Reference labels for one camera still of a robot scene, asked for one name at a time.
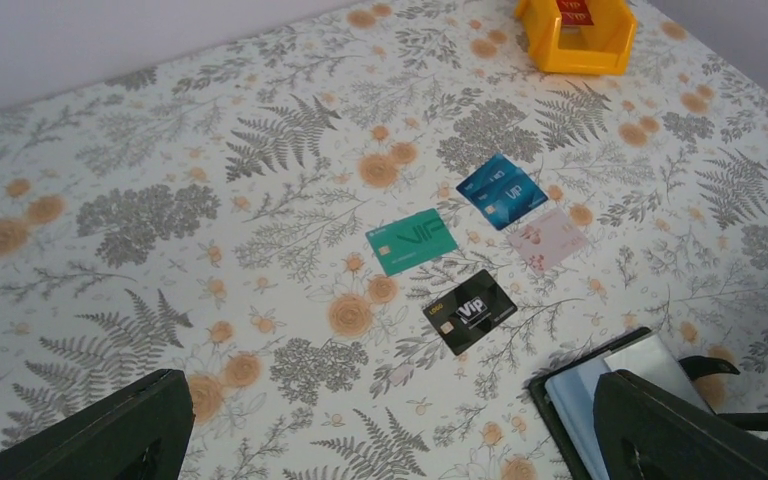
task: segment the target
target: yellow plastic container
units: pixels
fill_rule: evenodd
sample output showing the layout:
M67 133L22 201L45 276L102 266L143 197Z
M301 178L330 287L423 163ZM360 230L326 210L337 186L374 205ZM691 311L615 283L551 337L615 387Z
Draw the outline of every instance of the yellow plastic container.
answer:
M520 0L514 16L528 36L528 55L548 73L622 75L637 19L625 0L581 0L593 25L564 27L556 0Z

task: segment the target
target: floral tablecloth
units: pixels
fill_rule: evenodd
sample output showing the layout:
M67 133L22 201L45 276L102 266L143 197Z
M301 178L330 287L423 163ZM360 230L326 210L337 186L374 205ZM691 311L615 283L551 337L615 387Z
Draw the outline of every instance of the floral tablecloth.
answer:
M768 93L634 3L622 77L397 0L1 113L0 450L178 368L185 479L570 478L523 382L638 325L768 410ZM588 248L526 267L454 190L496 152ZM383 276L364 233L431 207L460 248ZM421 309L485 268L519 311L455 358Z

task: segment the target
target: white wall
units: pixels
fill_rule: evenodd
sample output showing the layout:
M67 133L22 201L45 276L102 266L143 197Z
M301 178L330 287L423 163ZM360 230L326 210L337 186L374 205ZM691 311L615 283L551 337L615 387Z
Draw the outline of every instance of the white wall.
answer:
M0 0L0 109L353 0Z
M352 2L0 0L0 108ZM768 89L768 0L651 2Z

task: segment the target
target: green card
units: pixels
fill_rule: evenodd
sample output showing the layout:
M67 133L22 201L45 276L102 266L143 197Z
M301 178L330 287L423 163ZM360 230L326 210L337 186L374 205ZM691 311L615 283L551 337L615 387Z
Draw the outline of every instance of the green card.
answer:
M458 248L433 208L371 230L366 238L388 276Z

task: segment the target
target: pink card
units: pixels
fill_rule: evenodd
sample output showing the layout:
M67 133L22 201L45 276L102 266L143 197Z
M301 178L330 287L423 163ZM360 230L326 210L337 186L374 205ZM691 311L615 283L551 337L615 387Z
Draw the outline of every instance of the pink card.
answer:
M541 274L590 243L560 208L508 235L508 242Z

